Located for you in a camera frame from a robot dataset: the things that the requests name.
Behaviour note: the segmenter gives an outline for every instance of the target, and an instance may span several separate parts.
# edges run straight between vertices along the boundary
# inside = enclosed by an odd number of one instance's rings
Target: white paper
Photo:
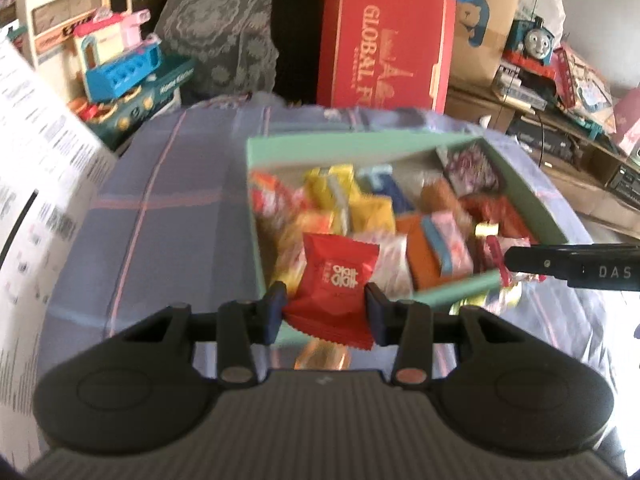
[[[31,397],[47,301],[115,161],[0,40],[0,452],[20,470],[40,455]]]

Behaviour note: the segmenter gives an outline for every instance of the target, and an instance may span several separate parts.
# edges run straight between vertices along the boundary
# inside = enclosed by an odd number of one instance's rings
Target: green box
[[[456,148],[472,142],[479,142],[482,145],[483,151],[502,176],[502,193],[507,195],[540,243],[565,244],[566,238],[562,231],[529,186],[509,163],[479,136],[387,130],[259,137],[250,139],[247,143],[247,167],[249,170],[274,171],[294,166],[313,168],[338,163],[370,166],[432,152],[439,146]],[[252,218],[252,235],[257,281],[260,290],[264,292],[266,290],[264,273],[254,218]],[[452,303],[462,298],[498,287],[500,287],[499,272],[491,270],[430,290],[417,291],[413,299],[426,303],[436,310],[448,310]],[[307,336],[283,324],[276,344],[299,342],[302,338]]]

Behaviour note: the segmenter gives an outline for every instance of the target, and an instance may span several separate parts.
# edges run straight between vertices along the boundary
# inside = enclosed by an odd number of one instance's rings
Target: wall
[[[568,42],[615,96],[640,84],[640,0],[562,0]]]

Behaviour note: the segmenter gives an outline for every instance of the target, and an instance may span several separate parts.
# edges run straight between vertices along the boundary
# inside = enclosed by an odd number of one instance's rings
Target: red candy packet
[[[364,286],[379,247],[337,235],[304,234],[306,267],[295,298],[284,309],[293,328],[313,337],[370,350]]]

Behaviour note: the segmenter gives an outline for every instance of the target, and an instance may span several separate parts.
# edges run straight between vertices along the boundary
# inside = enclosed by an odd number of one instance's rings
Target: red cardboard box
[[[442,113],[455,0],[325,0],[318,104]]]

